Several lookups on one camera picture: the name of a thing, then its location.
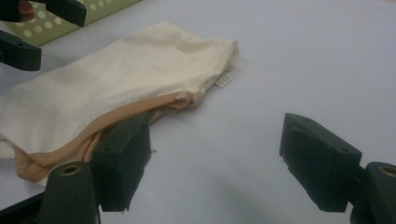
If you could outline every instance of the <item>garment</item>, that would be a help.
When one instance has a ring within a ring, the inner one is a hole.
[[[150,26],[0,95],[0,156],[12,148],[17,175],[31,182],[66,161],[88,161],[120,120],[149,112],[152,122],[198,106],[237,55],[234,40]]]

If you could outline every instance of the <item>perforated board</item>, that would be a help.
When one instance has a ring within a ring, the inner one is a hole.
[[[78,0],[87,8],[85,24],[102,19],[141,0]],[[32,2],[35,18],[28,22],[5,22],[11,32],[23,41],[40,46],[78,29],[58,16],[48,12],[44,4]]]

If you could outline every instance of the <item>white surface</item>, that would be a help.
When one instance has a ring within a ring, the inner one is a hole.
[[[234,38],[224,89],[151,126],[157,151],[130,212],[103,223],[348,223],[319,212],[278,156],[285,112],[319,122],[370,161],[396,163],[396,3],[381,0],[143,0],[43,46],[43,68],[0,65],[0,91],[138,29],[170,21]],[[0,161],[0,207],[40,189]]]

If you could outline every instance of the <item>clothing label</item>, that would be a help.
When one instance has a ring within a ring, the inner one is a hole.
[[[230,83],[233,80],[233,77],[228,74],[228,73],[224,73],[221,77],[218,78],[218,80],[216,80],[216,85],[218,85],[219,87],[223,88],[225,87],[228,83]]]

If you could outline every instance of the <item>tan fabric edge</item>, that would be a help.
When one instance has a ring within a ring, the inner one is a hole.
[[[106,127],[142,112],[148,112],[152,123],[170,111],[176,112],[188,106],[197,106],[203,96],[204,94],[200,92],[179,91],[121,106],[94,119],[72,141],[49,153],[26,155],[22,150],[14,147],[17,174],[27,181],[37,182],[48,174],[54,164],[76,153],[77,160],[88,161],[100,140],[101,131]]]

